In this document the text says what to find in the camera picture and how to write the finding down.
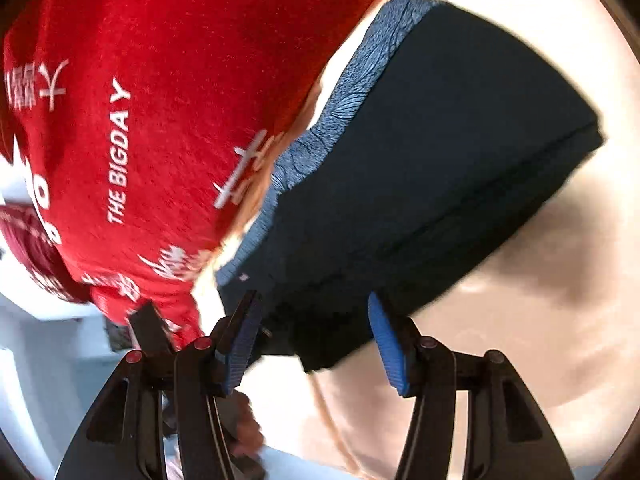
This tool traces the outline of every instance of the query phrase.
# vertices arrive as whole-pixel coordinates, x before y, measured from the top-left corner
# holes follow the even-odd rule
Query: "chinese characters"
[[[55,97],[66,94],[66,88],[57,88],[58,77],[62,69],[69,64],[65,59],[54,70],[53,76],[49,76],[47,65],[41,63],[38,67],[40,74],[46,83],[45,88],[38,90],[38,97],[49,98],[49,111],[55,109]],[[35,63],[27,63],[22,66],[13,67],[4,73],[4,85],[9,106],[14,110],[23,108],[33,108],[36,105],[36,71]]]
[[[118,289],[121,296],[126,296],[131,301],[140,299],[140,288],[131,278],[122,274],[111,276],[89,276],[85,273],[80,280],[87,285],[112,286]]]
[[[231,203],[234,205],[238,205],[242,202],[247,189],[249,189],[249,185],[255,178],[255,171],[260,170],[260,168],[264,165],[264,158],[266,154],[269,152],[272,146],[276,145],[280,140],[283,134],[278,134],[277,136],[271,136],[264,143],[264,146],[259,150],[264,137],[267,135],[267,130],[260,130],[257,134],[255,134],[254,140],[251,141],[249,147],[244,150],[239,146],[236,146],[234,152],[236,155],[239,155],[240,161],[236,166],[231,176],[226,180],[225,185],[220,187],[218,184],[214,183],[213,187],[215,187],[218,192],[218,198],[213,203],[213,207],[216,209],[222,209],[225,204],[231,199]],[[254,170],[254,174],[242,179],[239,183],[238,181],[242,177],[244,170],[249,166],[252,159],[254,160],[254,164],[252,169]]]

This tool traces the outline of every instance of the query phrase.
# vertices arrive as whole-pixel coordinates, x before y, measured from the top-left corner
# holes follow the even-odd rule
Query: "maroon fabric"
[[[73,280],[32,206],[0,205],[0,232],[15,259],[41,288],[65,301],[90,301],[89,287]]]
[[[372,1],[33,0],[18,17],[4,76],[38,214],[71,275],[113,289],[96,300],[112,319],[150,298],[193,324],[193,280]]]

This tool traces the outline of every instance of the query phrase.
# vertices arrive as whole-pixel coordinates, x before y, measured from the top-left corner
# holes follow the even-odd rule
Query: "finger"
[[[260,433],[260,426],[257,423],[238,426],[237,437],[238,442],[249,452],[257,452],[264,444],[264,437]]]
[[[252,441],[249,443],[244,442],[235,442],[231,448],[230,452],[235,456],[257,456],[258,451],[264,446],[264,437],[261,433],[258,433],[252,438]]]
[[[247,397],[244,393],[238,392],[235,390],[232,394],[235,401],[238,403],[238,406],[245,407],[251,404],[249,397]]]
[[[244,408],[238,408],[238,424],[242,424],[244,422],[249,422],[250,420],[255,420],[254,410],[249,406],[245,406]]]

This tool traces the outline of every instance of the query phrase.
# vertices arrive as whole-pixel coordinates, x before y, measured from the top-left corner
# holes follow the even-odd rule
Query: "red t-shirt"
[[[91,301],[89,287],[73,280],[32,206],[0,205],[0,232],[37,285],[71,303]]]
[[[199,334],[193,280],[371,1],[24,9],[4,41],[11,131],[50,239],[111,319],[151,298],[178,346]]]

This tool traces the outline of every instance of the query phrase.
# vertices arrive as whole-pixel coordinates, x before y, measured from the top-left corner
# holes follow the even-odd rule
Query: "white wall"
[[[103,316],[85,317],[80,320],[74,352],[76,359],[98,361],[119,361],[127,353],[126,350],[111,351]]]
[[[84,416],[74,381],[77,330],[75,321],[39,322],[0,295],[0,347],[13,354],[22,396],[50,468],[43,465],[38,443],[28,444],[28,431],[15,427],[15,417],[13,424],[7,416],[0,424],[17,444],[20,458],[42,480],[53,478]]]
[[[36,478],[50,478],[54,467],[33,425],[20,387],[18,370],[11,350],[0,347],[0,428],[14,451]]]

